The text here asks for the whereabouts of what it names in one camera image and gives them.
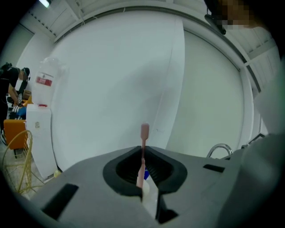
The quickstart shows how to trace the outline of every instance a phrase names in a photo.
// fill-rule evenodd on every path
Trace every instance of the black slot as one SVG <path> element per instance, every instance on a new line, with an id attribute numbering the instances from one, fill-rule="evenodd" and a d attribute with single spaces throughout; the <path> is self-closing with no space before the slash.
<path id="1" fill-rule="evenodd" d="M 204 165 L 203 168 L 213 170 L 219 173 L 222 173 L 224 171 L 224 167 L 214 166 L 214 165 Z"/>
<path id="2" fill-rule="evenodd" d="M 147 170 L 161 195 L 176 192 L 187 177 L 187 169 L 181 162 L 151 147 L 146 147 L 145 160 Z"/>
<path id="3" fill-rule="evenodd" d="M 118 194 L 139 196 L 142 199 L 142 190 L 136 186 L 141 165 L 142 150 L 136 147 L 109 161 L 103 168 L 103 178 Z"/>
<path id="4" fill-rule="evenodd" d="M 42 211 L 53 219 L 57 220 L 68 202 L 72 199 L 78 186 L 66 184 L 42 209 Z"/>
<path id="5" fill-rule="evenodd" d="M 160 224 L 162 224 L 162 223 L 168 222 L 171 219 L 174 219 L 177 216 L 178 214 L 175 211 L 167 209 L 166 204 L 163 200 L 163 196 L 159 195 L 155 219 Z"/>

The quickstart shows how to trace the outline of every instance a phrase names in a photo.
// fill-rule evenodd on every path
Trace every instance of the black cap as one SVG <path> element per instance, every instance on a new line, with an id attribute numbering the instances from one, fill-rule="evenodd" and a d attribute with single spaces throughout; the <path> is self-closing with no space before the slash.
<path id="1" fill-rule="evenodd" d="M 28 67 L 24 67 L 23 72 L 25 73 L 26 76 L 30 75 L 30 69 Z"/>

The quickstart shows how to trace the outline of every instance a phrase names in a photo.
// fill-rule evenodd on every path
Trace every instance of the blue object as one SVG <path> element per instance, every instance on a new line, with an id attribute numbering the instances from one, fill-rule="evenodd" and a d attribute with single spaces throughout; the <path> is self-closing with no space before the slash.
<path id="1" fill-rule="evenodd" d="M 18 116 L 25 116 L 27 113 L 27 107 L 22 107 L 19 109 L 19 111 L 17 112 Z"/>
<path id="2" fill-rule="evenodd" d="M 147 170 L 147 168 L 144 171 L 144 179 L 146 180 L 148 178 L 148 176 L 150 175 L 149 171 Z"/>

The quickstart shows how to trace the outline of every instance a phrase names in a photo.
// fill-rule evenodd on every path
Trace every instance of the orange chair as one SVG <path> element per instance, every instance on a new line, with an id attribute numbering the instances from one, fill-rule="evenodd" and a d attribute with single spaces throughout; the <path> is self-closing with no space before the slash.
<path id="1" fill-rule="evenodd" d="M 26 130 L 25 127 L 25 120 L 23 119 L 5 119 L 4 120 L 4 131 L 6 136 L 6 143 L 7 145 L 15 138 L 17 134 Z M 22 134 L 16 140 L 14 140 L 9 148 L 11 150 L 21 149 L 24 148 L 25 144 L 25 134 Z"/>

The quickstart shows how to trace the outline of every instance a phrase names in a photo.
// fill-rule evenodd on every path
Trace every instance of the faucet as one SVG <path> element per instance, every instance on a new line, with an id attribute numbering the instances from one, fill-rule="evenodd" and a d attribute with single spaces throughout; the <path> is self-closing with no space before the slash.
<path id="1" fill-rule="evenodd" d="M 214 146 L 211 148 L 210 152 L 209 152 L 208 155 L 207 155 L 207 158 L 210 158 L 211 155 L 212 155 L 212 153 L 214 152 L 214 150 L 217 149 L 217 148 L 224 148 L 224 149 L 227 150 L 228 155 L 232 155 L 232 149 L 230 148 L 229 145 L 224 144 L 224 143 L 219 143 L 219 144 L 217 144 L 217 145 L 214 145 Z"/>

